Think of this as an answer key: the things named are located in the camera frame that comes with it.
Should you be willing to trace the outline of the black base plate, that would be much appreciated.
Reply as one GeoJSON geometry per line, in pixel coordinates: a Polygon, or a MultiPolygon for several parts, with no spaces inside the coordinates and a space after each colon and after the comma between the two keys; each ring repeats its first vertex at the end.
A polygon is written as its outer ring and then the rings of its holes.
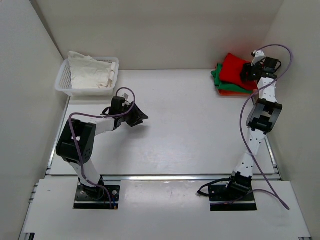
{"type": "Polygon", "coordinates": [[[196,194],[209,198],[211,212],[256,211],[255,196],[249,190],[244,192],[228,187],[229,178],[221,178],[204,184],[196,194]]]}
{"type": "Polygon", "coordinates": [[[82,210],[117,210],[119,208],[120,185],[105,185],[106,191],[100,187],[89,187],[78,183],[73,208],[82,210]]]}

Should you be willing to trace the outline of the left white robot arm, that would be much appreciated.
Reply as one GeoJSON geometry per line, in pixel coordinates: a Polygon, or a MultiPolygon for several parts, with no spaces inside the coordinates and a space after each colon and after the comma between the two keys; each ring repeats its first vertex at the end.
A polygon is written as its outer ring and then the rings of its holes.
{"type": "Polygon", "coordinates": [[[112,199],[92,161],[96,136],[115,131],[122,123],[135,127],[148,118],[134,101],[128,102],[123,96],[113,97],[111,106],[100,115],[75,112],[69,116],[55,151],[75,170],[82,190],[90,198],[112,199]]]}

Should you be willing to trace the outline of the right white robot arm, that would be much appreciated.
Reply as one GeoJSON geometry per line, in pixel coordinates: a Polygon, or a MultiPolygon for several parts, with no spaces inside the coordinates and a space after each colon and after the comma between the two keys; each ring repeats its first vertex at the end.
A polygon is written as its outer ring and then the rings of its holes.
{"type": "Polygon", "coordinates": [[[228,184],[224,187],[224,195],[229,200],[246,196],[252,190],[253,168],[256,166],[262,176],[257,161],[260,146],[270,133],[283,109],[276,99],[276,71],[282,66],[281,61],[270,57],[255,58],[252,63],[243,65],[240,77],[245,81],[257,81],[257,99],[247,120],[248,137],[243,137],[247,148],[241,161],[233,170],[228,184]]]}

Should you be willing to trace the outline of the crumpled white t-shirt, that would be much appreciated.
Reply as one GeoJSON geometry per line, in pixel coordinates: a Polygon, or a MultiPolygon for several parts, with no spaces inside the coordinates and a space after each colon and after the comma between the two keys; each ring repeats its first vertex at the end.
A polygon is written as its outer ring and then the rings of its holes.
{"type": "Polygon", "coordinates": [[[73,89],[106,89],[115,78],[116,62],[99,61],[78,52],[68,52],[73,89]]]}

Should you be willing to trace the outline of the red t-shirt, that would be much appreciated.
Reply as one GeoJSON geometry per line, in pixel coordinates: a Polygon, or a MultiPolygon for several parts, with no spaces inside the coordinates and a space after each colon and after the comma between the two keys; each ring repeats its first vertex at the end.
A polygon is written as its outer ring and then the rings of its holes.
{"type": "Polygon", "coordinates": [[[231,53],[228,53],[222,63],[222,69],[219,73],[219,78],[223,82],[235,84],[245,90],[253,91],[257,89],[257,84],[254,81],[243,82],[241,80],[241,71],[244,64],[249,62],[239,58],[231,53]]]}

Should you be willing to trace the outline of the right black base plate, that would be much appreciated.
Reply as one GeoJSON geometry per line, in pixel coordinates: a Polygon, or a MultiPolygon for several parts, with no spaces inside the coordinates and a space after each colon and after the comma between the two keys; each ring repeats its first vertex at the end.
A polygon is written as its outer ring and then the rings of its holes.
{"type": "Polygon", "coordinates": [[[228,187],[229,178],[221,178],[204,184],[196,194],[209,198],[211,212],[256,211],[255,196],[249,190],[244,192],[228,187]]]}

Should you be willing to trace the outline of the folded orange t-shirt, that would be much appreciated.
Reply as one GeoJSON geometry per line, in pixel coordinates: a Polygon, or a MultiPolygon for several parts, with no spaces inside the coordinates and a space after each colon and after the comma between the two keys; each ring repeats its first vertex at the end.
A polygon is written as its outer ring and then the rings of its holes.
{"type": "Polygon", "coordinates": [[[252,90],[246,90],[246,89],[232,89],[232,90],[228,90],[228,89],[217,89],[217,92],[221,95],[221,96],[249,96],[253,93],[252,90]]]}

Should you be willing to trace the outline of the white plastic basket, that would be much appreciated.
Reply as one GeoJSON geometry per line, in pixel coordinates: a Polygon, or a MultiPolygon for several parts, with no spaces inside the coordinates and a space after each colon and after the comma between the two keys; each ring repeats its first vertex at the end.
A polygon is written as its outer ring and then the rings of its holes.
{"type": "Polygon", "coordinates": [[[117,57],[93,57],[95,60],[106,63],[115,63],[114,77],[111,87],[73,89],[69,62],[65,59],[60,67],[55,80],[55,89],[71,97],[107,97],[112,96],[117,83],[119,73],[119,59],[117,57]]]}

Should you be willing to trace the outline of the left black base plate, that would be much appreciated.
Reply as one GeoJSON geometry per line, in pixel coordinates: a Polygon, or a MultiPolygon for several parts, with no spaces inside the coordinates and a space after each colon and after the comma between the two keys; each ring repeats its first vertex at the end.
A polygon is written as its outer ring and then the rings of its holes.
{"type": "Polygon", "coordinates": [[[105,185],[106,191],[100,187],[89,187],[78,183],[73,208],[82,210],[117,210],[119,208],[120,185],[105,185]]]}

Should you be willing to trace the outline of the folded green t-shirt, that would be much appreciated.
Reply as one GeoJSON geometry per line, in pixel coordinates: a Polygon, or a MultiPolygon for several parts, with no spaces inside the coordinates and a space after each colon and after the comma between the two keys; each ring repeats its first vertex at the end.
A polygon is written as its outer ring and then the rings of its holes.
{"type": "Polygon", "coordinates": [[[244,89],[236,84],[224,82],[220,79],[220,72],[223,68],[221,63],[216,65],[215,70],[211,72],[211,76],[213,77],[214,86],[216,89],[224,89],[224,90],[235,90],[235,89],[244,89]]]}

